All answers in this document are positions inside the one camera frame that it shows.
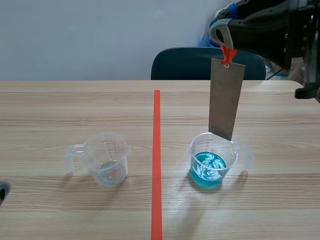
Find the chair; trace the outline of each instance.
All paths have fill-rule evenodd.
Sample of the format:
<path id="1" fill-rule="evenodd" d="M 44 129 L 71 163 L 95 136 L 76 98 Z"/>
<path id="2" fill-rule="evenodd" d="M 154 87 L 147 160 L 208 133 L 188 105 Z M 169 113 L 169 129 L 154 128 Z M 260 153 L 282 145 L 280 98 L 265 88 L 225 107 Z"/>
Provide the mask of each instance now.
<path id="1" fill-rule="evenodd" d="M 177 47 L 160 52 L 154 59 L 151 80 L 210 80 L 211 58 L 223 59 L 220 48 Z M 266 67 L 260 56 L 238 51 L 232 60 L 246 65 L 244 80 L 265 80 Z"/>

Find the small amount of liquid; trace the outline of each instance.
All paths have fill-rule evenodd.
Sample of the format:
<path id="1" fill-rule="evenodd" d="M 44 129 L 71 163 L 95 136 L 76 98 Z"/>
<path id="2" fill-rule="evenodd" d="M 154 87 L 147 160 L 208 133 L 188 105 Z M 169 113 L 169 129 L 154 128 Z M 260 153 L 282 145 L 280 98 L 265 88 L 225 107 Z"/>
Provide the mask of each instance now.
<path id="1" fill-rule="evenodd" d="M 103 164 L 97 170 L 90 170 L 90 173 L 101 185 L 104 185 L 104 186 L 117 185 L 126 178 L 127 170 L 120 163 L 114 167 L 111 167 L 113 165 L 115 165 L 114 162 Z"/>
<path id="2" fill-rule="evenodd" d="M 224 169 L 226 163 L 223 159 L 212 152 L 200 152 L 195 155 L 196 159 L 204 166 L 213 169 Z M 225 176 L 226 170 L 212 170 L 199 164 L 196 160 L 193 161 L 191 174 L 194 180 L 201 186 L 210 187 L 221 183 Z"/>

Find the red tape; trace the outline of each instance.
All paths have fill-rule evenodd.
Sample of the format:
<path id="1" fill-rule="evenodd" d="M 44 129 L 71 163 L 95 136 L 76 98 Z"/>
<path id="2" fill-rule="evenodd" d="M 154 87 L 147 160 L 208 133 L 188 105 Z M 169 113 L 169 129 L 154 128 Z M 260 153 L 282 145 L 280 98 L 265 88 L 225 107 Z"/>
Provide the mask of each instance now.
<path id="1" fill-rule="evenodd" d="M 152 146 L 152 201 L 151 240 L 162 240 L 162 193 L 161 193 L 161 115 L 160 90 L 154 90 L 153 146 Z"/>

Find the orange clip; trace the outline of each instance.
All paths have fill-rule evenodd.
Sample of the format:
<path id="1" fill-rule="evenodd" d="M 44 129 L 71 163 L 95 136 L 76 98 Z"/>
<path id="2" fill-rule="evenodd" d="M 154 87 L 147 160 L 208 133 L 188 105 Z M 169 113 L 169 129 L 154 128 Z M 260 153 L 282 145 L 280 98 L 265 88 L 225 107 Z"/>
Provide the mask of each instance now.
<path id="1" fill-rule="evenodd" d="M 236 49 L 232 49 L 229 48 L 227 46 L 220 46 L 223 52 L 223 57 L 224 59 L 221 60 L 221 64 L 223 65 L 227 65 L 228 63 L 232 62 L 232 59 L 235 57 L 235 55 L 237 54 L 237 50 Z"/>

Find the plastic measuring cup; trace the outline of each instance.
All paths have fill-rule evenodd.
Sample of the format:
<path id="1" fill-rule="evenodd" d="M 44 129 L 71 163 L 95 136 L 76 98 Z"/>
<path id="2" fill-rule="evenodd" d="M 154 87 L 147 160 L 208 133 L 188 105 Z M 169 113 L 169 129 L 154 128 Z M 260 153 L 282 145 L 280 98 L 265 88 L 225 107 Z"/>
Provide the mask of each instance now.
<path id="1" fill-rule="evenodd" d="M 252 167 L 254 154 L 243 143 L 233 143 L 211 132 L 196 136 L 187 152 L 191 155 L 190 172 L 201 186 L 221 183 L 239 157 L 244 157 L 244 169 Z"/>
<path id="2" fill-rule="evenodd" d="M 79 158 L 99 185 L 114 186 L 128 174 L 127 155 L 130 152 L 131 148 L 122 136 L 101 133 L 84 144 L 70 145 L 64 156 L 64 164 L 68 172 L 73 173 L 73 159 Z"/>

